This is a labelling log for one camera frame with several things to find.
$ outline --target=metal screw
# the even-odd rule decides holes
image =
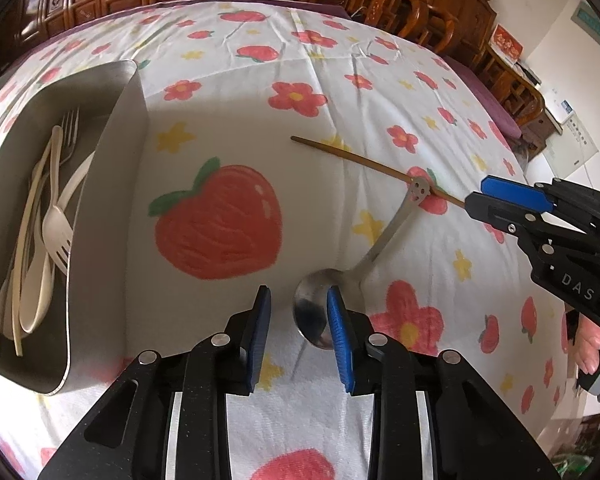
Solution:
[[[457,365],[461,361],[460,354],[455,350],[447,350],[442,354],[442,358],[445,360],[445,363],[449,363],[450,365]]]
[[[387,338],[384,334],[375,333],[369,336],[369,342],[373,346],[384,346],[387,343]]]
[[[145,350],[138,356],[138,362],[141,365],[150,365],[151,363],[155,363],[157,358],[158,354],[156,354],[153,350]]]
[[[211,338],[211,344],[213,346],[225,346],[229,344],[229,341],[231,341],[231,338],[224,333],[216,334]]]

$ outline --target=metal container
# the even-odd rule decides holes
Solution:
[[[128,220],[148,115],[131,60],[84,70],[43,88],[0,146],[0,285],[16,242],[30,173],[62,115],[80,107],[78,143],[62,166],[61,188],[95,150],[74,218],[67,286],[56,272],[40,327],[22,340],[24,356],[2,338],[0,375],[41,394],[115,378],[125,355]]]

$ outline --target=human hand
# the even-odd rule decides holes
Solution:
[[[600,365],[600,327],[580,314],[575,341],[575,359],[586,374],[593,374]]]

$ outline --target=spoon handle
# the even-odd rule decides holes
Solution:
[[[410,213],[420,205],[420,203],[430,194],[429,183],[422,177],[416,177],[413,179],[407,195],[400,204],[398,211],[396,211],[393,218],[384,228],[384,231],[376,240],[376,243],[371,246],[368,253],[362,257],[360,262],[347,271],[347,274],[357,282],[361,282],[371,269],[373,269],[376,258],[380,255],[382,250],[389,243],[391,238],[394,237],[400,226],[404,223]]]

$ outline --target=metal spoon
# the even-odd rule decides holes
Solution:
[[[326,309],[327,291],[331,286],[337,285],[340,288],[342,298],[349,310],[365,311],[362,281],[373,269],[376,258],[394,237],[407,216],[429,196],[429,193],[429,183],[422,177],[414,178],[389,225],[355,267],[349,270],[316,270],[302,279],[294,294],[293,312],[298,330],[309,343],[324,350],[333,348]]]

